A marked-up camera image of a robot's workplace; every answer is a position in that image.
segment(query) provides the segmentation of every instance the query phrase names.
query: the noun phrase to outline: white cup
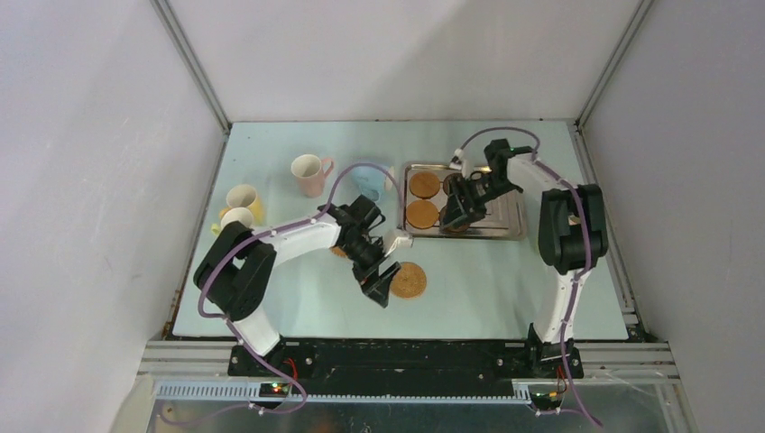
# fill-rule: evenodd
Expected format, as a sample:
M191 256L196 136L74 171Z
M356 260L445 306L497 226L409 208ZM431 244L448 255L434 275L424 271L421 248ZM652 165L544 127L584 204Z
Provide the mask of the white cup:
M213 224L210 231L212 231L215 236L220 235L220 232L234 221L242 223L242 226L248 228L253 228L255 225L255 218L253 217L253 213L250 212L250 209L246 207L234 207L220 218L220 226Z

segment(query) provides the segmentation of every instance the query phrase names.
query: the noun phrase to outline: pink mug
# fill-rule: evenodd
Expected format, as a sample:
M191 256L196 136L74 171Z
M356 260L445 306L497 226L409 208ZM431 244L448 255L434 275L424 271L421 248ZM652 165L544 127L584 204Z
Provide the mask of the pink mug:
M329 162L329 168L324 170L324 165ZM335 168L332 158L320 159L316 155L305 154L292 161L290 169L292 176L298 180L300 190L308 197L316 198L324 192L324 183L327 176Z

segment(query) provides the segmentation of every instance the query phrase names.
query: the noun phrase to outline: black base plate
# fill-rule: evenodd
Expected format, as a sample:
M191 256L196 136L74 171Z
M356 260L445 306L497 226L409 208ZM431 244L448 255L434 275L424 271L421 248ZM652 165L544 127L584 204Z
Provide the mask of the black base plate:
M240 345L231 352L230 376L273 377ZM512 395L512 379L555 378L555 369L532 369L523 340L382 340L285 338L265 356L311 394L359 396ZM579 353L568 357L584 376Z

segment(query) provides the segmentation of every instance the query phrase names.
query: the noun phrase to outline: baking tray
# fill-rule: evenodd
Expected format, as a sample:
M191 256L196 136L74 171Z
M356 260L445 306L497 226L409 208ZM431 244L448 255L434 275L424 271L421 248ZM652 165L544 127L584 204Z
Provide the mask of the baking tray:
M483 173L490 172L488 167L476 167L474 170ZM409 191L410 179L421 171L429 171L438 176L441 188L438 194L428 200L440 210L447 204L447 193L444 192L444 178L459 170L450 169L444 164L433 163L410 163L404 166L404 201L406 206L401 212L401 227L413 237L438 237L453 239L504 239L520 241L526 237L526 207L523 205L523 195L519 191L508 194L486 203L486 218L476 221L470 228L460 233L443 232L437 222L431 228L420 229L411 226L406 219L406 207L421 198L416 197Z

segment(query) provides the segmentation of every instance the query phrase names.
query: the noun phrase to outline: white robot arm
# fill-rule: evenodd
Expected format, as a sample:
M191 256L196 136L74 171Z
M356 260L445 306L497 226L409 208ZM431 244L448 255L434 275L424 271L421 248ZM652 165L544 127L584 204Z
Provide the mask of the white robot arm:
M383 273L379 270L396 248L409 247L412 241L411 235L398 229L373 240L369 232L384 220L380 209L369 198L360 196L350 206L330 205L326 214L305 224L288 223L281 229L251 232L232 223L224 228L194 273L194 282L201 288L235 245L259 237L236 255L244 259L241 268L229 263L218 274L207 298L225 313L245 342L258 355L264 355L281 339L261 306L271 271L305 253L341 247L354 264L353 274L362 293L387 307L391 280L401 266L393 263Z
M585 212L578 215L573 193L560 189L565 181L541 161L535 161L531 148L512 149L507 140L494 140L486 146L484 155L492 171L465 176L465 167L472 165L462 158L461 151L456 152L452 168L462 169L463 178L450 180L451 194L441 225L462 226L478 221L485 215L485 203L512 190L521 190L527 213L538 216L529 220L532 242L539 242L542 260L556 274L553 287L541 288L546 292L531 324L529 339L538 339L543 345L569 341L574 335L573 319L582 286L597 259L608 249L602 193L596 185L578 187L577 198ZM588 243L584 242L580 226L583 218L587 222ZM588 244L590 251L585 250ZM587 254L591 259L589 269L585 269ZM560 357L558 351L550 353Z

